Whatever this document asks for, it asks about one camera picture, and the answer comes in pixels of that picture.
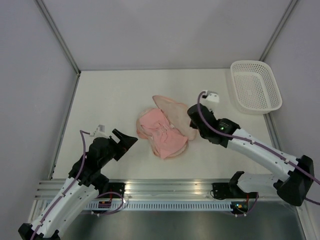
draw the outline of basket rim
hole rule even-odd
[[[252,108],[252,107],[247,107],[247,106],[242,104],[242,102],[239,99],[238,91],[237,91],[237,88],[236,88],[235,76],[234,76],[234,71],[233,71],[233,67],[235,65],[237,65],[237,64],[256,64],[256,65],[261,65],[261,66],[265,67],[269,71],[270,76],[271,76],[271,80],[273,82],[273,85],[274,85],[274,88],[275,88],[275,91],[276,91],[277,98],[279,100],[279,104],[276,107]],[[266,64],[263,61],[257,61],[257,60],[238,60],[238,61],[235,61],[235,62],[233,62],[231,64],[230,71],[231,71],[232,86],[233,86],[233,91],[235,92],[236,101],[242,108],[244,108],[245,110],[255,111],[255,112],[266,112],[266,111],[271,112],[271,111],[278,110],[282,106],[283,100],[282,100],[282,97],[281,97],[281,93],[280,93],[277,81],[275,79],[274,72],[272,71],[271,67],[268,64]]]

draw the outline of gray floor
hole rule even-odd
[[[247,216],[222,212],[122,211],[80,215],[62,240],[304,240],[296,209],[258,202]]]

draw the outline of white wall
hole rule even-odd
[[[258,60],[290,0],[44,0],[81,70]]]
[[[272,116],[285,151],[314,161],[320,178],[320,1],[303,0],[293,12],[266,59],[278,83],[283,105]],[[320,201],[313,184],[308,198]],[[309,204],[320,227],[320,206]]]
[[[76,74],[32,0],[0,3],[0,238],[21,239]]]

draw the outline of laundry basket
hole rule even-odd
[[[242,60],[231,65],[228,89],[236,108],[245,114],[267,114],[282,105],[280,91],[268,64]]]

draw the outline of pink cloth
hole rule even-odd
[[[178,152],[188,141],[186,136],[170,126],[161,109],[152,109],[143,115],[139,122],[143,131],[152,136],[155,148],[162,159]]]

